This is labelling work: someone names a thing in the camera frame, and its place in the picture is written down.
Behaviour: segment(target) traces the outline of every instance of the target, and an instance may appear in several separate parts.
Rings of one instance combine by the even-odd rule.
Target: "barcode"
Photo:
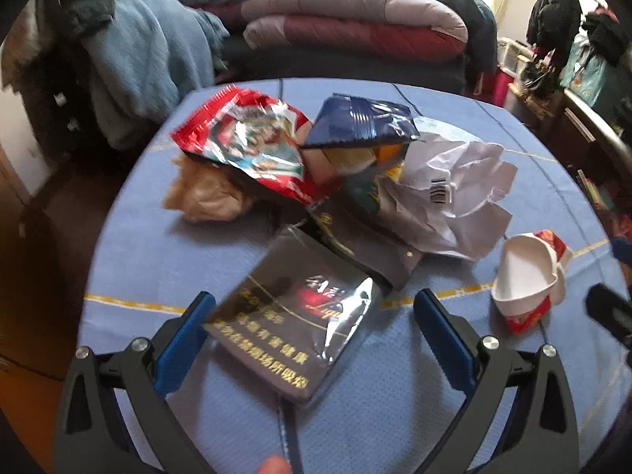
[[[450,199],[450,189],[445,178],[431,180],[431,203],[446,204]]]

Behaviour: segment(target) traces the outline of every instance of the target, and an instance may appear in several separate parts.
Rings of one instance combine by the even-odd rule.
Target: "round table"
[[[511,335],[489,295],[501,244],[476,263],[427,255],[408,285],[392,294],[374,329],[324,397],[298,410],[306,474],[413,472],[445,432],[463,402],[441,372],[412,319],[411,296],[431,288],[448,312],[468,319],[479,335],[493,334],[514,349],[555,345],[566,369],[579,426],[582,464],[608,432],[628,394],[631,373],[624,350],[585,314],[590,286],[604,282],[626,294],[621,271],[588,202],[549,151],[504,109],[454,94],[342,79],[283,79],[240,84],[282,98],[314,119],[331,93],[409,105],[413,112],[463,128],[505,147],[518,167],[500,202],[513,214],[507,235],[549,228],[574,251],[566,300],[544,321]],[[275,230],[254,210],[230,223],[191,224],[164,210],[178,154],[169,132],[217,88],[189,94],[140,157],[114,203],[94,254],[78,341],[97,353],[118,351],[138,336],[151,337],[198,294],[227,296],[264,254]],[[489,458],[504,426],[508,389],[473,465]],[[181,389],[167,401],[198,449],[220,474],[256,471],[282,454],[278,399],[222,347],[207,340]],[[157,465],[126,397],[121,410],[138,450]]]

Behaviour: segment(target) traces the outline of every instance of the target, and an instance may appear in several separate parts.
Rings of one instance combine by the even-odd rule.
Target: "finger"
[[[292,474],[292,469],[282,457],[274,455],[261,464],[257,474]]]

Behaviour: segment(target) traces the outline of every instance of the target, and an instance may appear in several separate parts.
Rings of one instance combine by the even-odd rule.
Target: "black jacket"
[[[531,11],[527,41],[546,52],[555,49],[553,64],[561,69],[579,31],[579,0],[537,0]]]
[[[619,23],[605,13],[589,12],[581,27],[588,32],[595,52],[616,68],[629,43]]]

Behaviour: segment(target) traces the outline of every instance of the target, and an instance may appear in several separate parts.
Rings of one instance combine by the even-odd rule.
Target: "brown plastic bag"
[[[254,199],[233,185],[222,167],[191,160],[184,154],[173,160],[179,168],[162,207],[181,210],[191,222],[231,221],[246,213]]]

